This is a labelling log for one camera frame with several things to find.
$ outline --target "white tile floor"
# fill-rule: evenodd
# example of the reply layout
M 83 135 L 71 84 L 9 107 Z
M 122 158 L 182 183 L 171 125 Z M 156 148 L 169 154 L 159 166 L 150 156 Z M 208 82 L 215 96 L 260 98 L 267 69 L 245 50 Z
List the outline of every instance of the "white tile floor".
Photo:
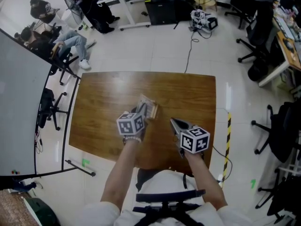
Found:
M 134 4 L 132 12 L 135 20 L 145 20 L 141 15 L 145 10 L 142 4 Z M 112 11 L 121 16 L 119 24 L 127 23 L 120 5 L 114 5 Z M 245 38 L 245 32 L 238 30 L 238 21 L 223 16 L 224 10 L 219 8 L 219 26 L 210 39 L 203 39 L 198 34 L 194 36 L 199 43 L 193 43 L 190 63 L 187 73 L 206 74 L 216 77 L 216 126 L 214 146 L 225 153 L 227 138 L 227 111 L 232 113 L 232 130 L 229 158 L 233 162 L 232 174 L 224 184 L 224 193 L 229 205 L 237 207 L 248 215 L 255 225 L 263 226 L 273 222 L 273 217 L 266 217 L 269 204 L 261 210 L 254 206 L 264 194 L 257 192 L 259 185 L 273 183 L 273 171 L 278 161 L 267 148 L 260 156 L 253 153 L 256 146 L 262 145 L 267 133 L 252 128 L 251 120 L 269 124 L 266 106 L 271 104 L 275 112 L 284 101 L 292 98 L 284 91 L 273 88 L 271 84 L 259 88 L 257 83 L 248 79 L 247 70 L 251 63 L 239 64 L 237 58 L 249 51 L 237 38 Z M 174 30 L 174 25 L 151 26 L 150 28 L 134 28 L 116 30 L 107 35 L 97 31 L 85 32 L 89 39 L 96 39 L 97 44 L 91 49 L 89 72 L 104 71 L 185 71 L 187 56 L 190 49 L 191 32 L 188 22 L 180 22 Z M 72 69 L 81 76 L 83 71 L 77 64 Z M 48 87 L 55 92 L 56 98 L 63 91 L 68 95 L 60 103 L 63 110 L 68 109 L 69 100 L 75 83 L 74 78 L 66 75 L 63 87 L 59 85 L 60 73 L 49 79 Z M 37 170 L 39 173 L 59 170 L 61 167 L 61 151 L 65 115 L 58 115 L 61 131 L 55 131 L 52 122 L 48 122 L 41 130 L 44 149 L 37 155 Z M 67 134 L 65 159 L 72 159 L 81 165 L 82 159 L 90 164 L 87 169 L 96 172 L 92 178 L 79 170 L 57 174 L 38 179 L 44 189 L 35 189 L 36 196 L 44 200 L 56 213 L 63 226 L 73 225 L 78 210 L 85 204 L 97 202 L 103 193 L 105 181 L 114 162 L 88 154 L 68 145 L 70 128 Z M 213 150 L 210 171 L 218 178 L 222 174 L 224 158 Z M 135 202 L 134 170 L 132 183 L 128 191 L 124 209 L 132 209 Z M 256 185 L 251 189 L 251 180 L 256 179 Z

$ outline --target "person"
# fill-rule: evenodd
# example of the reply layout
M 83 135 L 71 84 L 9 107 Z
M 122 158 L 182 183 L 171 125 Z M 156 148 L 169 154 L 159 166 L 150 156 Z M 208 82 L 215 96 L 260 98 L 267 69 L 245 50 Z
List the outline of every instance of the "person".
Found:
M 14 39 L 16 40 L 16 42 L 20 45 L 24 45 L 24 42 L 21 39 L 21 34 L 19 34 L 18 32 L 16 32 L 14 34 Z
M 187 209 L 191 210 L 184 210 L 185 207 L 177 208 L 177 212 L 179 212 L 177 214 L 184 215 L 186 219 L 192 219 L 191 223 L 179 224 L 175 218 L 157 218 L 158 208 L 154 208 L 154 205 L 148 205 L 148 207 L 141 207 L 140 205 L 140 207 L 134 207 L 133 211 L 124 210 L 120 213 L 130 186 L 136 155 L 140 150 L 139 143 L 143 142 L 144 134 L 145 132 L 140 132 L 134 137 L 124 138 L 125 146 L 107 178 L 100 202 L 84 207 L 76 221 L 77 226 L 251 226 L 253 224 L 248 217 L 227 205 L 221 187 L 208 170 L 201 155 L 191 154 L 188 151 L 185 151 L 184 154 L 194 178 L 186 177 L 187 189 L 205 189 L 206 191 L 202 196 L 205 202 L 202 206 L 185 204 Z M 160 172 L 152 170 L 150 173 L 145 173 L 147 171 L 142 169 L 138 171 L 136 187 L 140 194 L 166 195 L 185 190 L 182 173 L 171 170 Z
M 50 26 L 56 23 L 56 26 L 62 27 L 62 33 L 70 30 L 68 24 L 57 15 L 57 12 L 60 10 L 59 8 L 52 8 L 51 4 L 44 0 L 30 0 L 30 6 L 30 14 L 35 19 L 39 19 Z
M 113 16 L 105 2 L 100 6 L 97 5 L 97 0 L 81 0 L 79 2 L 79 6 L 86 18 L 100 33 L 114 31 L 114 28 L 109 27 L 109 24 L 119 20 L 120 17 Z
M 61 58 L 66 57 L 65 52 L 75 46 L 79 55 L 79 66 L 82 69 L 90 69 L 89 61 L 87 60 L 87 48 L 93 46 L 96 41 L 93 41 L 86 45 L 87 39 L 73 30 L 60 35 L 53 43 L 49 43 L 47 40 L 38 37 L 37 32 L 32 31 L 29 27 L 26 27 L 21 32 L 21 39 L 29 43 L 28 47 L 37 53 L 42 58 L 50 58 L 52 53 L 57 49 L 58 56 Z
M 38 181 L 34 181 L 28 185 L 25 185 L 23 182 L 21 182 L 19 179 L 13 179 L 12 177 L 7 177 L 1 180 L 0 184 L 0 190 L 4 189 L 13 189 L 19 192 L 28 192 L 33 188 L 39 187 L 40 189 L 43 189 L 43 186 Z

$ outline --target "white sneaker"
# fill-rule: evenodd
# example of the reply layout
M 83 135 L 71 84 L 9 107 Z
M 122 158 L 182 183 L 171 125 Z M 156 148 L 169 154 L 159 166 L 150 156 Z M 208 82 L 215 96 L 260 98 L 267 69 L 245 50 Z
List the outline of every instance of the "white sneaker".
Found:
M 79 66 L 84 70 L 91 69 L 91 66 L 89 65 L 89 61 L 87 61 L 86 59 L 83 59 L 82 61 L 80 61 Z
M 97 43 L 96 40 L 93 40 L 92 42 L 87 43 L 86 44 L 86 49 L 89 49 L 89 48 L 93 47 L 96 43 Z

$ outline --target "bracelet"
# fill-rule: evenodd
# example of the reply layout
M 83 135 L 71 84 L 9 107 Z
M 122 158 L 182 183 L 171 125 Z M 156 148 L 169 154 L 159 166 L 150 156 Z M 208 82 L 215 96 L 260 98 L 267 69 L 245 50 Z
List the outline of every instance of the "bracelet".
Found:
M 125 136 L 125 141 L 127 142 L 127 140 L 132 139 L 132 140 L 136 140 L 139 143 L 141 143 L 141 139 L 139 137 L 134 137 L 134 136 Z

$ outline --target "whiteboard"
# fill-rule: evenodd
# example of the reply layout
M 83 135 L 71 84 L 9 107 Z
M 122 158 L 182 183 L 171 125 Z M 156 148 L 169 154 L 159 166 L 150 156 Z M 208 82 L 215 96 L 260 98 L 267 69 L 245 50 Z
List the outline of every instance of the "whiteboard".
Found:
M 0 176 L 35 174 L 35 127 L 50 68 L 0 30 Z

